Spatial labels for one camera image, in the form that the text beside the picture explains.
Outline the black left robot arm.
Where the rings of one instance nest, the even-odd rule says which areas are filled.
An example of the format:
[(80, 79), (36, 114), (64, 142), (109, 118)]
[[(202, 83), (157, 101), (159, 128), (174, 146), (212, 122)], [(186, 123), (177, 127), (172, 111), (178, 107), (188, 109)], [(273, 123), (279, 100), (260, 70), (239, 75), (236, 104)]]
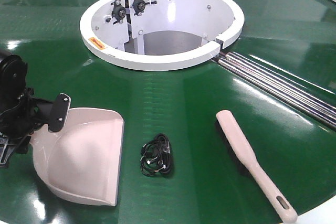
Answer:
[(26, 154), (31, 135), (49, 121), (52, 102), (26, 87), (28, 64), (1, 50), (1, 168), (14, 153)]

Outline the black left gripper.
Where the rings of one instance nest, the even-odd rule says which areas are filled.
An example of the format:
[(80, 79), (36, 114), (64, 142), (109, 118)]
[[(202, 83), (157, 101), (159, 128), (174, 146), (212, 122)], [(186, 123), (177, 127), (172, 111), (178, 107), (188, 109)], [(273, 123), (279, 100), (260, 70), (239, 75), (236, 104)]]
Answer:
[(26, 88), (12, 105), (1, 108), (1, 168), (8, 168), (13, 154), (27, 154), (31, 135), (48, 123), (52, 106)]

